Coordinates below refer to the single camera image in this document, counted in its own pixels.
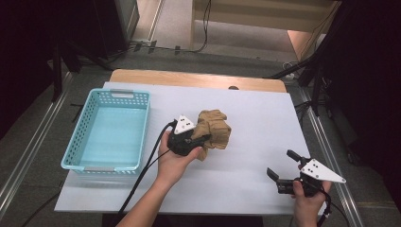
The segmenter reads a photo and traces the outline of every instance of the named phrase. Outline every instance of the metal bar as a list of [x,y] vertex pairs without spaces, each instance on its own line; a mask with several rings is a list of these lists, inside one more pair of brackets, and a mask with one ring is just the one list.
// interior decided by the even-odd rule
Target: metal bar
[[63,80],[64,91],[61,93],[59,99],[52,102],[42,119],[38,129],[33,134],[29,144],[26,146],[24,153],[18,161],[15,168],[12,170],[8,180],[0,190],[0,221],[6,214],[12,199],[14,198],[21,182],[23,181],[30,165],[32,164],[39,148],[41,147],[42,141],[47,135],[48,130],[53,124],[57,113],[60,110],[62,103],[68,93],[70,84],[72,82],[71,73],[67,73]]
[[[300,92],[301,92],[301,97],[304,101],[311,100],[309,93],[305,91],[304,88],[301,88]],[[318,137],[319,144],[321,145],[324,159],[327,162],[327,166],[342,176],[340,166],[336,161],[336,156],[324,132],[321,119],[318,116],[316,116],[311,109],[308,109],[308,115],[312,123],[313,129],[316,132],[316,136]],[[360,217],[359,211],[357,210],[357,206],[354,202],[351,191],[349,190],[347,184],[334,183],[334,185],[340,196],[342,207],[344,208],[345,211],[345,216],[350,221],[351,226],[363,227],[364,224],[362,222],[362,218]]]
[[153,41],[154,32],[156,30],[156,25],[157,25],[157,22],[159,21],[160,13],[162,11],[162,7],[163,7],[163,3],[164,2],[165,2],[165,0],[160,0],[159,6],[156,9],[156,14],[154,15],[153,22],[152,22],[151,27],[150,27],[150,33],[148,35],[148,40],[149,41]]

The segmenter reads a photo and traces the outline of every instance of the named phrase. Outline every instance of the electrical wire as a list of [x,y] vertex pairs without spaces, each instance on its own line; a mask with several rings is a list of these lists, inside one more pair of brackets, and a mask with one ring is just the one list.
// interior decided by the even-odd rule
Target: electrical wire
[[336,3],[336,6],[333,7],[333,10],[330,11],[330,13],[328,14],[328,16],[327,16],[324,20],[322,20],[322,22],[321,22],[318,26],[316,26],[315,28],[313,28],[313,30],[312,30],[312,35],[311,35],[311,36],[309,37],[309,39],[306,41],[305,47],[304,47],[304,49],[303,49],[302,52],[301,52],[301,56],[304,55],[304,52],[305,52],[305,50],[306,50],[307,45],[309,44],[310,40],[312,39],[313,34],[315,34],[315,30],[316,30],[318,27],[320,27],[321,29],[319,30],[319,33],[318,33],[318,34],[321,33],[321,31],[323,30],[324,25],[326,24],[328,18],[330,18],[330,16],[333,14],[334,11],[337,11],[337,7],[338,7],[339,3],[340,3],[340,2]]
[[165,133],[165,131],[167,130],[168,127],[172,127],[176,124],[176,120],[172,121],[170,123],[168,123],[167,125],[165,125],[165,127],[162,129],[162,131],[159,134],[159,137],[156,140],[156,143],[154,144],[153,150],[148,158],[147,163],[145,164],[144,168],[142,169],[141,173],[138,176],[138,179],[136,180],[135,184],[132,187],[132,190],[130,192],[130,194],[127,196],[126,200],[124,201],[123,205],[121,206],[120,210],[118,211],[118,213],[114,216],[113,220],[110,222],[109,226],[114,226],[116,224],[117,218],[120,217],[123,213],[125,208],[127,207],[128,203],[130,202],[133,194],[135,193],[136,189],[138,188],[139,183],[141,183],[142,179],[144,178],[145,174],[147,173],[148,169],[151,167],[151,165],[153,165],[160,157],[162,157],[163,155],[165,155],[166,153],[168,153],[170,151],[170,149],[166,152],[164,152],[162,155],[160,155],[156,160],[154,160],[151,163],[151,160],[153,158],[154,153],[156,152],[156,149],[162,139],[163,134]]
[[168,47],[159,47],[159,46],[148,46],[145,44],[141,44],[141,47],[149,48],[149,49],[162,49],[162,50],[171,50],[174,52],[187,52],[187,53],[199,53],[202,50],[204,50],[207,47],[207,39],[208,39],[208,34],[207,34],[207,28],[209,26],[209,18],[210,18],[210,9],[212,8],[212,0],[209,0],[206,9],[204,10],[203,13],[203,31],[204,31],[204,41],[203,45],[197,49],[197,50],[189,50],[189,49],[174,49],[174,48],[168,48]]
[[342,211],[340,210],[340,208],[339,208],[336,204],[334,204],[333,202],[331,202],[331,204],[332,204],[332,205],[340,212],[340,214],[344,217],[345,221],[347,222],[347,226],[348,226],[348,227],[351,226],[351,225],[350,225],[350,221],[349,221],[348,218],[345,216],[344,212],[342,212]]
[[303,181],[303,183],[306,183],[307,185],[309,185],[309,186],[311,186],[311,187],[313,187],[313,188],[319,190],[321,193],[323,193],[323,194],[325,195],[326,208],[324,209],[323,215],[321,216],[321,218],[320,218],[320,220],[319,220],[319,222],[318,222],[318,224],[317,224],[318,227],[321,227],[322,224],[323,224],[323,222],[325,221],[325,219],[328,218],[328,216],[331,214],[331,205],[333,205],[337,210],[340,211],[340,213],[341,213],[342,216],[344,217],[345,221],[347,222],[347,226],[350,227],[350,222],[349,222],[348,218],[347,218],[347,217],[345,216],[345,214],[339,209],[339,207],[331,201],[330,195],[324,190],[323,187],[322,187],[322,188],[317,188],[317,187],[316,187],[315,185],[313,185],[312,183],[308,183],[308,182],[305,182],[305,181]]
[[[187,53],[200,53],[202,50],[204,50],[207,47],[207,38],[208,38],[208,34],[207,34],[207,28],[209,26],[209,17],[210,17],[210,9],[212,7],[212,0],[209,0],[209,2],[206,5],[206,9],[204,10],[203,13],[203,31],[204,31],[204,42],[201,48],[197,49],[197,50],[189,50],[189,49],[174,49],[174,48],[168,48],[168,47],[160,47],[160,46],[148,46],[146,44],[139,44],[141,47],[144,48],[149,48],[149,49],[161,49],[161,50],[171,50],[174,52],[187,52]],[[106,64],[110,64],[115,62],[117,59],[119,59],[123,54],[132,51],[134,49],[136,49],[138,44],[135,44],[134,46],[132,46],[131,44],[135,44],[135,42],[131,42],[130,46],[128,49],[112,54],[108,57],[115,57],[114,59],[110,60],[110,61],[106,61]],[[82,65],[96,65],[95,63],[91,63],[91,62],[84,62],[82,63]]]
[[52,202],[55,198],[57,198],[60,195],[61,191],[59,191],[58,193],[56,193],[54,196],[52,196],[50,199],[48,199],[44,204],[42,204],[25,222],[23,225],[21,225],[21,227],[25,227],[27,226],[32,220],[33,218],[35,218],[36,215],[39,214],[39,212],[41,212],[50,202]]

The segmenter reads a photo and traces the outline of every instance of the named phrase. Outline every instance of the white table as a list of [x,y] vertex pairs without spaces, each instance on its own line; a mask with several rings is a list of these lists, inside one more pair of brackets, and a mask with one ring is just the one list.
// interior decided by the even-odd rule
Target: white table
[[[104,87],[150,91],[144,159],[163,126],[180,114],[196,121],[200,111],[220,109],[228,116],[233,131],[227,149],[210,150],[204,162],[191,163],[166,196],[161,213],[292,214],[293,200],[279,195],[275,182],[266,175],[270,167],[283,179],[299,176],[298,164],[286,156],[289,148],[309,157],[289,94],[110,82]],[[156,172],[154,165],[127,210],[150,187]],[[55,210],[116,212],[135,180],[133,176],[87,176],[70,171]]]

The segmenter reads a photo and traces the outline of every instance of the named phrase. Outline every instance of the human hand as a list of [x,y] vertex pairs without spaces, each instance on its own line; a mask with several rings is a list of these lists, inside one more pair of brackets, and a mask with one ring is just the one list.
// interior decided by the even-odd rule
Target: human hand
[[[331,187],[331,182],[322,182],[324,191],[328,193]],[[315,227],[317,216],[326,197],[322,192],[318,192],[311,198],[305,197],[304,189],[299,181],[293,182],[295,199],[294,218],[298,227]]]
[[[167,141],[171,131],[166,131],[159,147],[159,156],[168,151]],[[191,150],[187,156],[175,154],[169,151],[158,160],[158,170],[156,182],[165,187],[172,187],[183,175],[186,167],[201,153],[201,147]]]

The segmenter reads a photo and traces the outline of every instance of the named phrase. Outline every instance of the power cord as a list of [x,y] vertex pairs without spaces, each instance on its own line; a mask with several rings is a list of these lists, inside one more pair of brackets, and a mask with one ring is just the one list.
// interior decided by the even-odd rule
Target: power cord
[[317,223],[317,226],[318,226],[318,227],[321,227],[321,226],[323,225],[324,221],[325,221],[325,220],[329,217],[329,215],[331,214],[331,205],[333,205],[338,211],[340,211],[340,213],[341,213],[342,216],[344,217],[345,221],[347,222],[347,226],[350,227],[350,222],[349,222],[348,218],[347,218],[347,217],[345,216],[345,214],[339,209],[339,207],[331,201],[330,195],[329,195],[326,191],[324,191],[324,188],[323,188],[323,187],[322,187],[322,188],[317,188],[317,187],[316,187],[315,185],[313,185],[312,183],[308,183],[308,182],[303,182],[303,183],[306,183],[307,185],[309,185],[309,186],[311,186],[311,187],[313,187],[313,188],[319,190],[321,193],[323,193],[323,194],[325,195],[326,208],[324,209],[323,214],[322,214],[321,218],[319,219],[319,221],[318,221],[318,223]]
[[124,201],[123,205],[121,206],[120,210],[118,211],[118,213],[114,216],[113,220],[110,222],[109,226],[115,226],[116,222],[117,222],[117,218],[120,217],[123,213],[125,208],[127,207],[128,203],[130,202],[133,194],[135,193],[136,189],[138,188],[139,183],[141,183],[142,179],[144,178],[145,174],[147,173],[147,171],[149,170],[149,168],[159,159],[161,158],[163,155],[167,154],[169,150],[165,151],[164,153],[162,153],[159,157],[157,157],[153,162],[151,162],[154,153],[156,152],[156,149],[162,139],[163,134],[165,133],[165,131],[167,130],[168,127],[173,127],[174,125],[177,124],[177,120],[174,120],[170,123],[168,123],[160,132],[159,137],[156,140],[156,143],[153,147],[153,150],[148,158],[147,163],[145,164],[144,168],[142,169],[141,173],[138,176],[138,179],[136,180],[135,184],[133,185],[133,188],[130,192],[130,194],[127,196],[126,200]]
[[41,212],[50,202],[52,202],[55,198],[57,198],[60,195],[61,191],[56,193],[54,196],[52,196],[50,199],[48,199],[44,204],[42,204],[25,222],[21,227],[26,227],[32,220],[35,218],[39,212]]
[[325,25],[325,23],[327,22],[328,18],[330,18],[330,16],[333,14],[333,12],[337,10],[339,4],[340,4],[340,2],[336,3],[336,6],[334,6],[334,7],[333,7],[333,10],[330,11],[330,14],[328,14],[328,16],[327,16],[318,26],[316,26],[315,28],[313,28],[313,30],[312,30],[312,35],[311,35],[311,36],[309,37],[309,39],[307,40],[307,42],[306,42],[306,44],[305,44],[305,47],[304,47],[304,49],[302,50],[300,56],[303,56],[303,55],[304,55],[304,52],[305,52],[305,50],[306,50],[307,45],[309,44],[310,40],[312,39],[313,34],[315,34],[315,30],[316,30],[318,27],[320,27],[321,29],[319,30],[319,33],[318,33],[318,34],[321,33],[321,31],[323,30],[324,25]]
[[204,42],[201,48],[197,50],[189,50],[189,49],[174,49],[174,48],[168,48],[168,47],[159,47],[159,46],[148,46],[146,44],[139,44],[140,47],[145,47],[149,49],[162,49],[162,50],[171,50],[174,52],[187,52],[187,53],[199,53],[203,49],[207,47],[207,27],[209,26],[209,17],[210,17],[210,9],[212,7],[212,0],[209,0],[209,2],[206,5],[206,9],[204,10],[203,13],[203,31],[204,31]]

